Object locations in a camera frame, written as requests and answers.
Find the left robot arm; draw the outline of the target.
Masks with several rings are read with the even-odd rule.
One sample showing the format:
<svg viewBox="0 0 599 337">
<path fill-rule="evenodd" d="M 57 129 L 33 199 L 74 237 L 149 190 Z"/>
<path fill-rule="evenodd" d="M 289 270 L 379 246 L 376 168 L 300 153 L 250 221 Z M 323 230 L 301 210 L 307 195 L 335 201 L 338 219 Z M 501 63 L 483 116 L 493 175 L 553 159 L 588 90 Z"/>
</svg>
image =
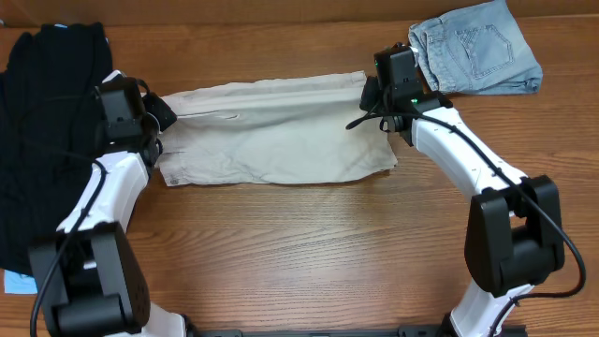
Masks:
<svg viewBox="0 0 599 337">
<path fill-rule="evenodd" d="M 163 153 L 159 136 L 177 117 L 143 80 L 119 70 L 92 95 L 101 117 L 89 181 L 55 234 L 29 248 L 37 286 L 29 332 L 37 335 L 43 318 L 52 336 L 193 336 L 185 315 L 151 302 L 126 238 Z"/>
</svg>

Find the beige khaki shorts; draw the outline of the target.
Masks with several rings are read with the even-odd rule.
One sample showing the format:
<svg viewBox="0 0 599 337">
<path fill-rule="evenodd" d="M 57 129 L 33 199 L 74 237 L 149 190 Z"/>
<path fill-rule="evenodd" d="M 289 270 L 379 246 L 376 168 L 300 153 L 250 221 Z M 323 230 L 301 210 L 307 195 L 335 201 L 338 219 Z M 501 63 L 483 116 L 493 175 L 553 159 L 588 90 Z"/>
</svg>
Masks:
<svg viewBox="0 0 599 337">
<path fill-rule="evenodd" d="M 363 116 L 362 71 L 232 82 L 165 96 L 177 121 L 160 140 L 169 186 L 344 183 L 398 160 L 375 120 Z"/>
</svg>

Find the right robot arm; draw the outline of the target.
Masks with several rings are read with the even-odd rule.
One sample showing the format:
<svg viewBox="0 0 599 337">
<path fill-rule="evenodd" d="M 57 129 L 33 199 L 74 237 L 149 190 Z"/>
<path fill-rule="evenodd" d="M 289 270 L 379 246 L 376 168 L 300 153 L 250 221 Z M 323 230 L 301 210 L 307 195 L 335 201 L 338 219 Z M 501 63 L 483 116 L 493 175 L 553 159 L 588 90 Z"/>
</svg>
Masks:
<svg viewBox="0 0 599 337">
<path fill-rule="evenodd" d="M 437 325 L 406 325 L 401 336 L 525 336 L 504 321 L 520 298 L 564 264 L 559 192 L 503 161 L 438 91 L 425 92 L 415 48 L 396 44 L 373 57 L 359 106 L 364 119 L 398 133 L 469 199 L 464 258 L 472 282 Z"/>
</svg>

